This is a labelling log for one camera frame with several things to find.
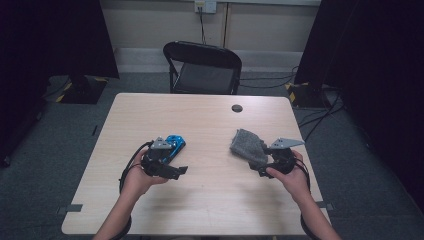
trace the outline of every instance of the electrical outlet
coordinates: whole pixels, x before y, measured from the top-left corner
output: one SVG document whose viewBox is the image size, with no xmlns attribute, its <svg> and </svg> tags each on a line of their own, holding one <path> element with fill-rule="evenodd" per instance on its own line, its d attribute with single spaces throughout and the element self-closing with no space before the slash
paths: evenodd
<svg viewBox="0 0 424 240">
<path fill-rule="evenodd" d="M 199 12 L 199 8 L 202 13 L 216 13 L 216 0 L 194 1 L 194 12 Z"/>
</svg>

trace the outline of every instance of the black chair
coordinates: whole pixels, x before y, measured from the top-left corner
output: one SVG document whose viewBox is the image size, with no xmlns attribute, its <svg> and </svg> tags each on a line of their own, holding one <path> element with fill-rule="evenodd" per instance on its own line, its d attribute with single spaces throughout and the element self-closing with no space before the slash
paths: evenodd
<svg viewBox="0 0 424 240">
<path fill-rule="evenodd" d="M 242 63 L 234 52 L 217 46 L 175 41 L 166 44 L 163 53 L 169 63 L 171 93 L 237 94 Z M 179 72 L 174 62 L 183 63 Z"/>
</svg>

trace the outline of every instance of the human arm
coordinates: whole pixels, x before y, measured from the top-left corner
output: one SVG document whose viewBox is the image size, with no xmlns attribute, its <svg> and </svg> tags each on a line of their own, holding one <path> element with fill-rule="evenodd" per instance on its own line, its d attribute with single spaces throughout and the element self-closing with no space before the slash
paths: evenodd
<svg viewBox="0 0 424 240">
<path fill-rule="evenodd" d="M 300 153 L 293 150 L 293 154 L 297 159 L 303 160 Z M 309 191 L 306 176 L 299 167 L 295 166 L 293 171 L 286 175 L 270 167 L 266 171 L 283 183 L 299 206 L 306 225 L 315 236 L 319 239 L 341 239 L 315 203 Z"/>
<path fill-rule="evenodd" d="M 146 151 L 140 151 L 134 158 L 133 167 L 125 178 L 121 194 L 93 239 L 111 239 L 119 234 L 130 219 L 131 212 L 138 199 L 152 185 L 162 184 L 168 180 L 161 177 L 150 177 L 141 168 L 141 158 Z"/>
</svg>

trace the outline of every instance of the hand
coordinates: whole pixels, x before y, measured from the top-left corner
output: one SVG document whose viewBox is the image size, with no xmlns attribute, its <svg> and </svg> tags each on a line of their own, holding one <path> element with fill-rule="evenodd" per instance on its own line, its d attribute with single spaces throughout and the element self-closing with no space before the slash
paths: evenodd
<svg viewBox="0 0 424 240">
<path fill-rule="evenodd" d="M 144 172 L 140 164 L 145 153 L 146 150 L 142 150 L 134 158 L 133 167 L 128 172 L 125 178 L 124 187 L 121 191 L 121 195 L 129 196 L 135 201 L 137 201 L 141 195 L 145 194 L 152 185 L 162 184 L 168 181 L 168 179 L 162 177 L 150 177 Z"/>
<path fill-rule="evenodd" d="M 300 153 L 295 150 L 292 150 L 292 152 L 297 159 L 303 161 L 303 156 Z M 295 166 L 294 169 L 286 175 L 271 167 L 268 167 L 266 172 L 283 183 L 296 203 L 311 197 L 306 176 L 298 166 Z"/>
</svg>

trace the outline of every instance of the chair backrest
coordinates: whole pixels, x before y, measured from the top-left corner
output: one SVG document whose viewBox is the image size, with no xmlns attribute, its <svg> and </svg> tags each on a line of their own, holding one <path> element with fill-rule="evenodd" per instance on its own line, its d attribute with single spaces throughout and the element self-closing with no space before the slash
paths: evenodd
<svg viewBox="0 0 424 240">
<path fill-rule="evenodd" d="M 239 72 L 242 67 L 237 54 L 229 49 L 217 46 L 175 41 L 166 44 L 163 53 L 171 66 L 173 66 L 171 60 L 174 60 L 197 65 L 238 69 Z"/>
</svg>

